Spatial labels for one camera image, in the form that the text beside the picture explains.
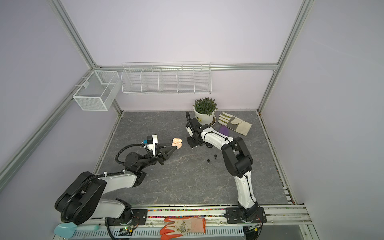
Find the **pink earbud charging case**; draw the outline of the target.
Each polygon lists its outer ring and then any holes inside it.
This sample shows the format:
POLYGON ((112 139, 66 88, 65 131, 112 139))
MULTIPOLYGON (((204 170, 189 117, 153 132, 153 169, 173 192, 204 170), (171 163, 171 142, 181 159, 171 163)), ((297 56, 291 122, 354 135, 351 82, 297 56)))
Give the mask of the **pink earbud charging case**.
POLYGON ((183 140, 180 138, 173 138, 172 146, 177 147, 177 149, 180 149, 183 145, 183 140))

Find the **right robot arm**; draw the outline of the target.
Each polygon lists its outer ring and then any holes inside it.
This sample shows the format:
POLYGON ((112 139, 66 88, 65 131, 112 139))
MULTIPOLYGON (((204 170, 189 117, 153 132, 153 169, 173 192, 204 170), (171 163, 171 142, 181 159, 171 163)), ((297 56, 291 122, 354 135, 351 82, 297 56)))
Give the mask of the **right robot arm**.
POLYGON ((201 124, 196 118, 192 119, 189 112, 186 112, 186 119, 190 148, 209 145, 221 150, 226 169, 234 177, 238 192, 238 210, 230 216, 245 223, 266 223, 265 210, 258 204, 253 193, 251 173, 254 161, 245 141, 240 137, 228 137, 210 125, 201 124))

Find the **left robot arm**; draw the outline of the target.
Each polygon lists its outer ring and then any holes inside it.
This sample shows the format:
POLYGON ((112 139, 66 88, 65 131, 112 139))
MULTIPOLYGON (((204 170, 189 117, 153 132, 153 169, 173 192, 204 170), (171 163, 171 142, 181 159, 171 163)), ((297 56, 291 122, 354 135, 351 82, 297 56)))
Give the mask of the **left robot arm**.
POLYGON ((104 200, 103 195, 119 189, 139 186, 146 173, 144 168, 166 160, 182 144, 131 144, 122 148, 115 161, 124 168, 119 172, 94 175, 81 173, 57 199, 55 209, 62 223, 81 225, 90 219, 106 219, 107 223, 129 224, 134 219, 131 204, 122 200, 104 200))

